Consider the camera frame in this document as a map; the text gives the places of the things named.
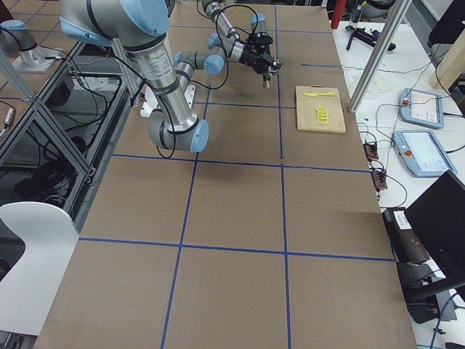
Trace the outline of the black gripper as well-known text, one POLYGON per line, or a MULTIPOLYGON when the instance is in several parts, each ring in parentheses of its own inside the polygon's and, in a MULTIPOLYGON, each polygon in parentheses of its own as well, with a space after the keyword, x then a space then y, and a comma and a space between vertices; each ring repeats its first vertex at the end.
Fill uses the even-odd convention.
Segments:
POLYGON ((249 45, 251 47, 268 47, 273 43, 273 39, 267 32, 256 32, 249 36, 249 45))
POLYGON ((245 45, 239 62, 257 74, 278 73, 282 66, 277 60, 273 61, 268 45, 245 45))

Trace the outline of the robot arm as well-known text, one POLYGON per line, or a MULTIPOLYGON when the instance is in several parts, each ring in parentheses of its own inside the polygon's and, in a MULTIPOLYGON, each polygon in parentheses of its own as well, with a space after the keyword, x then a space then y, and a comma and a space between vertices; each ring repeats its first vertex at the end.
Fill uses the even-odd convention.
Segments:
POLYGON ((222 1, 201 1, 205 16, 211 19, 221 39, 230 39, 234 44, 244 44, 249 47, 257 45, 258 48, 265 48, 273 43, 272 37, 268 35, 266 18, 262 13, 242 4, 222 7, 221 3, 222 1), (250 32, 234 26, 227 18, 226 10, 236 6, 244 7, 252 12, 250 32))
POLYGON ((251 18, 251 33, 243 41, 227 19, 219 1, 203 1, 203 11, 215 25, 206 52, 170 53, 167 41, 169 11, 165 1, 63 1, 63 33, 88 44, 109 47, 121 41, 134 55, 142 79, 158 107, 150 114, 150 139, 166 150, 201 152, 209 139, 209 125, 188 105, 185 90, 196 70, 211 75, 229 62, 239 62, 262 75, 263 86, 280 70, 270 53, 272 37, 261 13, 251 18))

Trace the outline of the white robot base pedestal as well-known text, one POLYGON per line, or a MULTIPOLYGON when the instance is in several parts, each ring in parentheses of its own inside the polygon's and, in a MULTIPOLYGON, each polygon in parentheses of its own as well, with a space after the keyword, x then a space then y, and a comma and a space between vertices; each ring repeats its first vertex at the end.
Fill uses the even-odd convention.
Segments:
POLYGON ((167 94, 166 96, 155 96, 153 90, 150 87, 146 87, 144 103, 140 110, 140 116, 143 118, 149 118, 155 109, 161 109, 161 104, 158 101, 159 99, 166 102, 170 109, 170 113, 174 114, 177 109, 183 107, 192 108, 194 97, 195 86, 193 84, 187 85, 184 91, 182 91, 181 87, 178 87, 175 91, 167 94))

